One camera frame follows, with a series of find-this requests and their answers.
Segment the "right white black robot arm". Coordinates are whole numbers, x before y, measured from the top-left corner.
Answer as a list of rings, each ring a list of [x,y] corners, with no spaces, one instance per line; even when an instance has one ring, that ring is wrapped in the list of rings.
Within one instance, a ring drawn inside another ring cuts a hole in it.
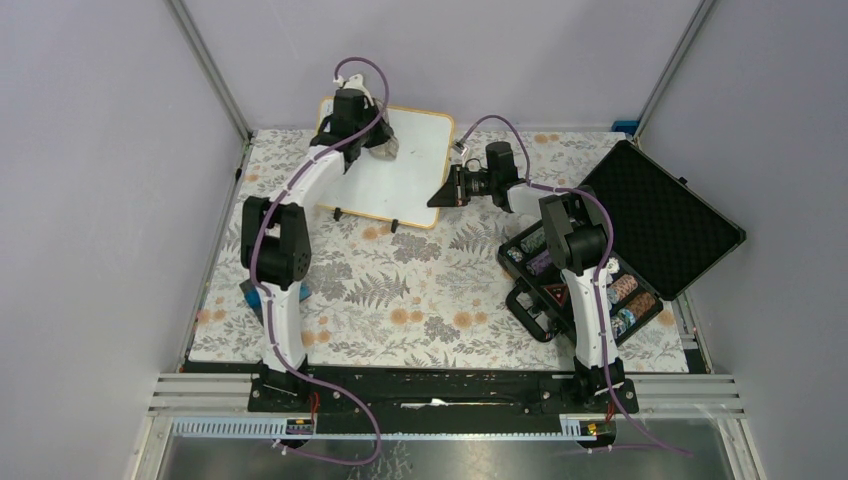
[[[567,286],[575,320],[575,402],[597,412],[625,383],[607,302],[609,259],[614,243],[610,215],[589,187],[555,188],[518,176],[512,147],[494,142],[486,165],[473,171],[450,167],[445,183],[427,201],[430,208],[462,207],[489,196],[508,213],[538,217],[552,263]]]

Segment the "whiteboard with yellow frame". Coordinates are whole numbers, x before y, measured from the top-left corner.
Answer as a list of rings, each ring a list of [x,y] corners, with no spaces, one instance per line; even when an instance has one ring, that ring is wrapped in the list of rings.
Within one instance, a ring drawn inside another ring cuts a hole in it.
[[[432,229],[440,209],[427,201],[445,183],[454,136],[451,116],[402,106],[388,108],[389,124],[399,141],[393,159],[364,150],[317,205],[328,210],[420,229]]]

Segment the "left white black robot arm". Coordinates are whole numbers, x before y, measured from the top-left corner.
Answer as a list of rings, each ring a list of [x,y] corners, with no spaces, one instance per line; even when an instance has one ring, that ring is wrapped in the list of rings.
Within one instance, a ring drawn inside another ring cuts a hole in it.
[[[300,290],[312,259],[308,213],[363,150],[389,143],[385,107],[361,74],[337,76],[331,112],[319,124],[306,156],[276,198],[248,197],[242,207],[241,255],[264,305],[264,377],[272,398],[288,411],[309,401],[302,367]]]

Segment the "grey eraser cloth pad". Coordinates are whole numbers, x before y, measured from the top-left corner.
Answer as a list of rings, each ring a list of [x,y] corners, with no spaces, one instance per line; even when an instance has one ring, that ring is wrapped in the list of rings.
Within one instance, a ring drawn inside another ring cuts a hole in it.
[[[383,143],[368,148],[368,152],[374,158],[381,160],[395,160],[397,158],[398,151],[399,141],[394,135],[387,137]]]

